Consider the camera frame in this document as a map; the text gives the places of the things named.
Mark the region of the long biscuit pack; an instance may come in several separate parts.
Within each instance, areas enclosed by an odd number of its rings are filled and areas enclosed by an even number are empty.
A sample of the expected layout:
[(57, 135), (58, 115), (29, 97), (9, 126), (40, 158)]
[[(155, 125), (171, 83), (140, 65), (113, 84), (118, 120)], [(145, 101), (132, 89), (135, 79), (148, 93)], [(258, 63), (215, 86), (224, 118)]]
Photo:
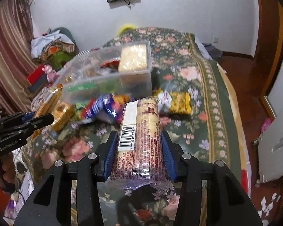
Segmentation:
[(150, 185), (161, 195), (169, 191), (160, 137), (157, 102), (154, 97), (125, 105), (119, 129), (111, 185), (137, 190)]

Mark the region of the green clip bread bag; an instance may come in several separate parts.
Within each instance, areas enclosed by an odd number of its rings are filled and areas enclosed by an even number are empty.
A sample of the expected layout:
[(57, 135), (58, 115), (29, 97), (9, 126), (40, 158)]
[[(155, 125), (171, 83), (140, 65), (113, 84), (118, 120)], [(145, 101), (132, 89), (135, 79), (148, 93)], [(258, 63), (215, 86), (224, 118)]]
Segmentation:
[(121, 80), (117, 76), (94, 76), (92, 78), (78, 79), (65, 84), (66, 92), (96, 90), (100, 93), (116, 93), (122, 89)]

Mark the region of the red snack pack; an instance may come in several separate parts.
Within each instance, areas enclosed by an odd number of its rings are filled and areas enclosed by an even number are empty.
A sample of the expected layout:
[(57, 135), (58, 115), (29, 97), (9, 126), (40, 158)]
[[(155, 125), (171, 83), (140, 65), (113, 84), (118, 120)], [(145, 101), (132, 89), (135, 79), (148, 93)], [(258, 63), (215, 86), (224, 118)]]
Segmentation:
[(120, 62), (120, 60), (118, 60), (118, 59), (112, 59), (110, 61), (105, 61), (101, 65), (101, 68), (111, 68), (111, 69), (118, 70), (119, 62)]

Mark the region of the noodle block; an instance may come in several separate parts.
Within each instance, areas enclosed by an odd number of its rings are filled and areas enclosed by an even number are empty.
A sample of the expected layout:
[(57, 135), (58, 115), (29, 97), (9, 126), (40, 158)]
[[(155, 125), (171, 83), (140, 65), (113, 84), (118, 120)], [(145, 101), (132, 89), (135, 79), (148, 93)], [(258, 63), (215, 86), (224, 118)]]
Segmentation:
[(118, 71), (136, 71), (147, 68), (146, 44), (135, 44), (123, 47), (121, 50)]

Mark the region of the red box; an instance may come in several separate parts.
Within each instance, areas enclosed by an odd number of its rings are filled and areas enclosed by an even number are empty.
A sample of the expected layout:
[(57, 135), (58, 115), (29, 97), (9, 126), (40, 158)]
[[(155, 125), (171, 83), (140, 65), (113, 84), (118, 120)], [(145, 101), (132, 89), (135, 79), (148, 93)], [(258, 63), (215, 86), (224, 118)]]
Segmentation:
[(46, 73), (44, 72), (44, 64), (41, 64), (28, 77), (27, 81), (32, 86), (35, 83), (44, 83), (47, 81)]

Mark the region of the gold cracker pack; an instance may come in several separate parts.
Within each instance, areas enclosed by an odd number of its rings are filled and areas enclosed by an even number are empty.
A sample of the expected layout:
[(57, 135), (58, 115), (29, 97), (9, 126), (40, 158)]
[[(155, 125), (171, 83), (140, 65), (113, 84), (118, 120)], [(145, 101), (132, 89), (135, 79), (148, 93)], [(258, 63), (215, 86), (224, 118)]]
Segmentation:
[(56, 133), (59, 133), (75, 114), (74, 105), (61, 100), (62, 91), (62, 84), (58, 84), (56, 87), (50, 87), (34, 114), (34, 118), (51, 114), (53, 121), (50, 124), (50, 129)]

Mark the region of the dark grey box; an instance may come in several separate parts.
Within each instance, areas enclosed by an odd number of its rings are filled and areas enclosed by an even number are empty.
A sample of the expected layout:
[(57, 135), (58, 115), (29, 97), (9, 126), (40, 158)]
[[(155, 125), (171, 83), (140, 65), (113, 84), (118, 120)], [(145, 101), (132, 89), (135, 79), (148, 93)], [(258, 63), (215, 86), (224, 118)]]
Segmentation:
[(35, 93), (35, 92), (37, 92), (37, 90), (40, 87), (43, 87), (46, 84), (47, 84), (47, 76), (46, 76), (46, 74), (43, 74), (43, 75), (40, 76), (39, 79), (36, 80), (35, 83), (33, 83), (31, 86), (27, 87), (27, 89), (30, 93)]

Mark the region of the pink plush toy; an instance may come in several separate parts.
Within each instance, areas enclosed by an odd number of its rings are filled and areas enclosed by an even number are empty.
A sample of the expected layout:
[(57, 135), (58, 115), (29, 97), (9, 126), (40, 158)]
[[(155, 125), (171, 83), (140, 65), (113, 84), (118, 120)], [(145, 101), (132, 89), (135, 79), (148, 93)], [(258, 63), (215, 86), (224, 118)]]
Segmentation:
[(46, 74), (46, 78), (49, 83), (53, 83), (55, 81), (55, 78), (57, 76), (57, 72), (52, 68), (51, 65), (44, 65), (42, 67), (42, 70)]

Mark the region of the striped red curtain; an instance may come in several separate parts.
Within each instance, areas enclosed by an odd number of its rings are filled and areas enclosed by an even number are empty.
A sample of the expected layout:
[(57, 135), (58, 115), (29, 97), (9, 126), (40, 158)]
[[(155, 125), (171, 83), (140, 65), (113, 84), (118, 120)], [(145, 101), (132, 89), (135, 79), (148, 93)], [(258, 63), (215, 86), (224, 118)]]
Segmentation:
[(37, 69), (32, 39), (29, 0), (0, 0), (0, 109), (8, 114), (31, 107), (27, 77)]

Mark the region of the pile of clothes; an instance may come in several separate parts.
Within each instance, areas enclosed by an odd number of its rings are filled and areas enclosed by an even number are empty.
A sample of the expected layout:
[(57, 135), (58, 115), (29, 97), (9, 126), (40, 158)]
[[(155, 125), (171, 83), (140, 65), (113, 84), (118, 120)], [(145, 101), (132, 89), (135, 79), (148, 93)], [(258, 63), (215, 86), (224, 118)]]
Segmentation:
[(36, 64), (50, 65), (61, 70), (78, 53), (78, 48), (70, 31), (57, 28), (31, 41), (32, 61)]

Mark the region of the blue snack bag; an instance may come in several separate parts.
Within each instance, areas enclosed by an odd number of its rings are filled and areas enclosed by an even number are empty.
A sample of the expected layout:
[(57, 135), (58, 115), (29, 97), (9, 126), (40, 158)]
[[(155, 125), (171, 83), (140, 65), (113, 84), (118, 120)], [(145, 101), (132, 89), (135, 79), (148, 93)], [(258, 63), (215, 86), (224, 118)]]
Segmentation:
[(127, 95), (102, 94), (92, 99), (82, 110), (80, 123), (88, 124), (100, 120), (108, 124), (120, 124), (125, 105), (133, 101), (135, 99)]

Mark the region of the floral green bedspread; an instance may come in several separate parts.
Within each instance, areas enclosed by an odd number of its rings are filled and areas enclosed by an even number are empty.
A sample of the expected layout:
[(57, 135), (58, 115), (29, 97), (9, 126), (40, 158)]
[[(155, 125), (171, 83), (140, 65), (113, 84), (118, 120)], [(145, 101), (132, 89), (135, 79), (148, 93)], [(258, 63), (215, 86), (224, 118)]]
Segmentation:
[[(144, 27), (121, 33), (107, 47), (148, 41), (151, 47), (153, 96), (159, 109), (160, 128), (183, 151), (204, 162), (224, 161), (238, 181), (247, 184), (243, 129), (236, 93), (220, 65), (190, 33)], [(80, 160), (107, 141), (118, 125), (102, 121), (77, 125), (87, 101), (60, 131), (46, 127), (24, 147), (23, 159), (37, 185), (57, 161)], [(167, 180), (166, 193), (152, 184), (124, 189), (119, 181), (98, 183), (105, 225), (172, 225), (181, 183)]]

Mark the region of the yellow white snack bag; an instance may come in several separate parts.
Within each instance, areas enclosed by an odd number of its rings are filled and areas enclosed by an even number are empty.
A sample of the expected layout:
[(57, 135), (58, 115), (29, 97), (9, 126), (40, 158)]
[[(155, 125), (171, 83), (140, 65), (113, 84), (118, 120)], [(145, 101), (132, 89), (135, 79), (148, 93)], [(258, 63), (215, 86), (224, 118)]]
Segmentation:
[(154, 94), (157, 101), (157, 108), (162, 114), (191, 114), (189, 92), (174, 92), (157, 90)]

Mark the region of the yellow foam tube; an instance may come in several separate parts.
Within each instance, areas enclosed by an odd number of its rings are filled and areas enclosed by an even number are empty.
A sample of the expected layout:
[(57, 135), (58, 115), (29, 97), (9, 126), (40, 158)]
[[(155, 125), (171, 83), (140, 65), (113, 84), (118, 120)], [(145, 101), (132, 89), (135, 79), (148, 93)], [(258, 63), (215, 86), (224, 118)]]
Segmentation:
[(124, 24), (118, 31), (117, 35), (120, 36), (126, 31), (137, 29), (137, 26), (133, 24)]

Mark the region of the wooden wardrobe frame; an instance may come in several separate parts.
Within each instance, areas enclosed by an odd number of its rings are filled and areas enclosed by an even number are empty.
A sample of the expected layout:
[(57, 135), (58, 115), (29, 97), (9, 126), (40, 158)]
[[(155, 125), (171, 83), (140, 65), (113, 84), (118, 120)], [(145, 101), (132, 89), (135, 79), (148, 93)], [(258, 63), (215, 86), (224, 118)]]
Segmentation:
[(259, 101), (271, 120), (276, 118), (268, 100), (283, 60), (283, 7), (278, 0), (258, 0), (259, 29), (255, 52), (256, 72), (260, 74)]

